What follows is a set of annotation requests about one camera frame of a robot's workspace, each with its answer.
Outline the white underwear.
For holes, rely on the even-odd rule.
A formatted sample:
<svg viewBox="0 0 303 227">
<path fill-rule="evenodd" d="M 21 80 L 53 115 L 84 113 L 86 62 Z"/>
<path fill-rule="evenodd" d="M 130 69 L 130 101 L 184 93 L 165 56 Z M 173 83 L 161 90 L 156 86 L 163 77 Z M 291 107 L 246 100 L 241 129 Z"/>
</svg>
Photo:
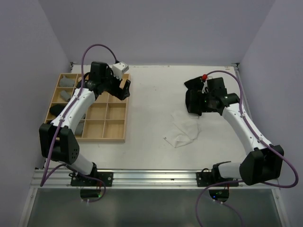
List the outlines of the white underwear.
<svg viewBox="0 0 303 227">
<path fill-rule="evenodd" d="M 171 113 L 172 128 L 164 134 L 163 138 L 173 148 L 179 148 L 192 143 L 197 139 L 200 128 L 199 116 L 181 110 Z"/>
</svg>

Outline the black underwear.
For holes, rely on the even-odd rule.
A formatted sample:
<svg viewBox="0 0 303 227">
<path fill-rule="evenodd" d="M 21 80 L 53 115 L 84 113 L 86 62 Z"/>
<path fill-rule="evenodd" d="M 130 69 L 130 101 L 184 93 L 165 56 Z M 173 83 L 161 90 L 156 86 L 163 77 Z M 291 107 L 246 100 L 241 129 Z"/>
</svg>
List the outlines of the black underwear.
<svg viewBox="0 0 303 227">
<path fill-rule="evenodd" d="M 190 79 L 184 82 L 185 87 L 188 90 L 200 90 L 202 91 L 205 85 L 205 79 L 202 76 L 196 77 L 194 79 Z"/>
</svg>

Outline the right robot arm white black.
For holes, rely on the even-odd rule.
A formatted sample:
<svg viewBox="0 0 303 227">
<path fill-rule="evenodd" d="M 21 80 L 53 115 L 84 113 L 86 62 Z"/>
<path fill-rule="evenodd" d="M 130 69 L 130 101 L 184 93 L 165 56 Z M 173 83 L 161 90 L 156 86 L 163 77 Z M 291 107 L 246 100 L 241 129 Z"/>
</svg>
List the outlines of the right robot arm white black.
<svg viewBox="0 0 303 227">
<path fill-rule="evenodd" d="M 197 77 L 184 83 L 187 88 L 185 103 L 187 111 L 201 116 L 218 113 L 233 128 L 246 152 L 241 163 L 225 161 L 213 165 L 201 178 L 215 185 L 223 185 L 232 179 L 241 179 L 247 185 L 277 179 L 282 168 L 284 150 L 264 138 L 249 117 L 236 93 L 228 93 L 223 78 Z"/>
</svg>

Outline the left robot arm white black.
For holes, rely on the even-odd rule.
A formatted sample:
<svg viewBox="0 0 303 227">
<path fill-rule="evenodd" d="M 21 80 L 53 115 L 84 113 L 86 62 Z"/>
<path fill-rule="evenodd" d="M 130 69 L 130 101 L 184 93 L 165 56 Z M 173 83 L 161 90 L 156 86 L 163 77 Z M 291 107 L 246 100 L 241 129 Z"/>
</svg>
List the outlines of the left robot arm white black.
<svg viewBox="0 0 303 227">
<path fill-rule="evenodd" d="M 92 62 L 90 71 L 81 73 L 81 80 L 64 109 L 50 124 L 43 123 L 40 126 L 41 152 L 46 158 L 40 186 L 51 175 L 48 172 L 50 161 L 59 162 L 79 173 L 82 181 L 89 186 L 97 183 L 96 165 L 80 154 L 74 133 L 83 115 L 103 92 L 108 92 L 119 100 L 130 96 L 130 80 L 126 80 L 123 87 L 120 86 L 123 75 L 128 70 L 129 66 L 122 61 L 117 61 L 112 66 L 104 62 Z"/>
</svg>

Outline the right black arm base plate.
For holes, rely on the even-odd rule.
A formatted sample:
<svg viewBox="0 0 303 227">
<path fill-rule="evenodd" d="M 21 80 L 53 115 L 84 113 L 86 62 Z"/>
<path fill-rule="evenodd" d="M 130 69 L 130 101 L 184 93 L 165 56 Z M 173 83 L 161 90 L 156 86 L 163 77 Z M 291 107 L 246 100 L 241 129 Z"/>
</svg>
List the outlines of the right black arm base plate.
<svg viewBox="0 0 303 227">
<path fill-rule="evenodd" d="M 237 187 L 239 183 L 236 182 L 233 178 L 222 178 L 216 170 L 213 169 L 203 169 L 200 172 L 196 172 L 196 184 L 198 187 L 207 187 L 215 183 L 222 183 L 231 181 L 229 186 Z"/>
</svg>

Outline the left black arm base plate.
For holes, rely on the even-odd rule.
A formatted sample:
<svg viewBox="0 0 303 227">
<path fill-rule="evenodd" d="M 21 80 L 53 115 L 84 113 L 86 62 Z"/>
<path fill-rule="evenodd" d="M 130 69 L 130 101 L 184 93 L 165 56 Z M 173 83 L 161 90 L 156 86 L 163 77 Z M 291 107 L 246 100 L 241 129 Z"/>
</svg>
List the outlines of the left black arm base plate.
<svg viewBox="0 0 303 227">
<path fill-rule="evenodd" d="M 111 187 L 113 181 L 112 172 L 95 172 L 85 176 L 81 176 L 76 173 L 69 173 L 69 177 L 71 177 L 71 186 L 78 187 L 99 186 L 101 182 L 97 181 L 97 179 L 101 180 L 106 187 Z"/>
</svg>

